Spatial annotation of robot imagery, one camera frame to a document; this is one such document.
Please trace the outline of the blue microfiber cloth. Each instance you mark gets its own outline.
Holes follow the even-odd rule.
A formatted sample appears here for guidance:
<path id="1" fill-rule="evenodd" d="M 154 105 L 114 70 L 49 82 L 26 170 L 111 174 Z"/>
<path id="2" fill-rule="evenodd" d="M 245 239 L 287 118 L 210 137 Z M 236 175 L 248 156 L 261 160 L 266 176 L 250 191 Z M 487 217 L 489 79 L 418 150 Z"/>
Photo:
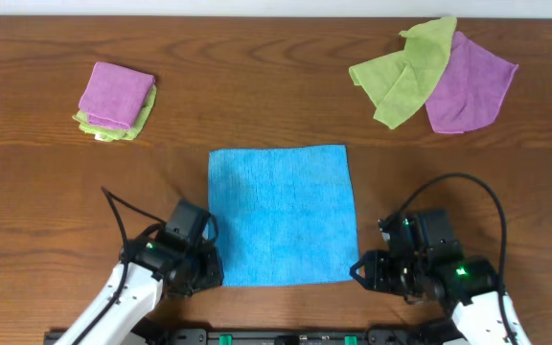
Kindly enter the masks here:
<path id="1" fill-rule="evenodd" d="M 345 146 L 214 150 L 208 206 L 225 286 L 349 280 L 358 239 Z"/>

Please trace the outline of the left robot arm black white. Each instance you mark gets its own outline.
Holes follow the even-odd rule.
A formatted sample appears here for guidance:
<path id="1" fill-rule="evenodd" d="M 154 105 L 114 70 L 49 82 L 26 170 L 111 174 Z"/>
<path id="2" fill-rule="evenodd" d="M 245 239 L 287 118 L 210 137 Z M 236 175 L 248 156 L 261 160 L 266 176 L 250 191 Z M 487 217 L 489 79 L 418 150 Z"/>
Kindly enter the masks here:
<path id="1" fill-rule="evenodd" d="M 125 240 L 110 277 L 58 344 L 121 344 L 165 298 L 190 298 L 222 285 L 216 218 L 184 199 Z"/>

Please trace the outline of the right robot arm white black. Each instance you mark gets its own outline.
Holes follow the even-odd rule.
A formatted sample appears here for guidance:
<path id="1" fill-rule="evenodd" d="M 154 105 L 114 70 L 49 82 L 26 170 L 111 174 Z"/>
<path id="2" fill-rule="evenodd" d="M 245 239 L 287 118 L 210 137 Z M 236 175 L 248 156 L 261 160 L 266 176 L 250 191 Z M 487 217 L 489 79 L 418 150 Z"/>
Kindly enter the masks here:
<path id="1" fill-rule="evenodd" d="M 445 317 L 410 330 L 381 329 L 371 344 L 528 344 L 498 273 L 480 256 L 466 257 L 446 210 L 392 215 L 379 222 L 386 250 L 363 254 L 351 277 L 367 290 L 401 296 L 409 305 L 436 302 Z"/>

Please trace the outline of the folded green cloth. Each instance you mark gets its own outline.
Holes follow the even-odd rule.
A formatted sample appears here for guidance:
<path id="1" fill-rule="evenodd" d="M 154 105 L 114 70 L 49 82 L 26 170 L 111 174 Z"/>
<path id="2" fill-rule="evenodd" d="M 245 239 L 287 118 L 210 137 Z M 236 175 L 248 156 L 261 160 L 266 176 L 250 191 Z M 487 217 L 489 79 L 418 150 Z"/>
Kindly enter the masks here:
<path id="1" fill-rule="evenodd" d="M 112 142 L 118 140 L 131 141 L 134 140 L 142 131 L 146 121 L 150 116 L 150 112 L 155 103 L 157 88 L 155 85 L 151 87 L 139 113 L 129 130 L 110 129 L 99 126 L 92 126 L 88 123 L 87 114 L 79 110 L 73 119 L 79 123 L 79 129 L 86 134 L 93 134 L 94 139 L 103 142 Z"/>

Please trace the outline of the folded purple cloth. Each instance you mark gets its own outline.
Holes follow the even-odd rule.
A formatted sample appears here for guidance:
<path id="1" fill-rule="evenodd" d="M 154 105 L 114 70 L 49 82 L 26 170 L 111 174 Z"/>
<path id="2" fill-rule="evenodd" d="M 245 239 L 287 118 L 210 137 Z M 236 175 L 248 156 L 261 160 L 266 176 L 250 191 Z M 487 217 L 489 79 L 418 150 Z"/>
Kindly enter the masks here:
<path id="1" fill-rule="evenodd" d="M 80 97 L 79 109 L 94 127 L 130 130 L 155 85 L 155 77 L 98 61 Z"/>

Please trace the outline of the loose purple microfiber cloth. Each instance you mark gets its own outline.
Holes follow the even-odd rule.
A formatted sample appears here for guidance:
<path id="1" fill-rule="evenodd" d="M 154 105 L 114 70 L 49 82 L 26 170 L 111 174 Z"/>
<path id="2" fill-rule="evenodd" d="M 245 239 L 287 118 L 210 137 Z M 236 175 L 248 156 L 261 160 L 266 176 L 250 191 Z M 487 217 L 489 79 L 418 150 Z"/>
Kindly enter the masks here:
<path id="1" fill-rule="evenodd" d="M 517 70 L 516 64 L 455 32 L 448 65 L 425 102 L 433 131 L 462 134 L 491 125 Z"/>

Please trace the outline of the loose green microfiber cloth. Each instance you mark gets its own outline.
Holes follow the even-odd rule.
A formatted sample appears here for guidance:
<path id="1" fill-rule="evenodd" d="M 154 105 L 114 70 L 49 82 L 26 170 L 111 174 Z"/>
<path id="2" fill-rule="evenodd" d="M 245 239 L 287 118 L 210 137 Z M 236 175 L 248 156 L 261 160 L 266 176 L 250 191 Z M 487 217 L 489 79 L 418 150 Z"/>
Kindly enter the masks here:
<path id="1" fill-rule="evenodd" d="M 404 47 L 349 68 L 376 110 L 373 118 L 394 129 L 426 103 L 449 63 L 457 18 L 445 16 L 401 31 Z"/>

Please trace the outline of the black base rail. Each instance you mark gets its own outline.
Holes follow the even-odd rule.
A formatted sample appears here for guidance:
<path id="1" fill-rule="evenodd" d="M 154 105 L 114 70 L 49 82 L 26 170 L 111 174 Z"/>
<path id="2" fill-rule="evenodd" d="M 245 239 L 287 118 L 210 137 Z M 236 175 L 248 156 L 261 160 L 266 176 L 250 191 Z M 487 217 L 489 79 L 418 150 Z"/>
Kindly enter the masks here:
<path id="1" fill-rule="evenodd" d="M 423 338 L 419 333 L 404 330 L 373 329 L 354 332 L 208 332 L 185 329 L 166 332 L 149 339 L 129 333 L 121 345 L 413 345 L 446 344 L 468 345 L 463 337 Z"/>

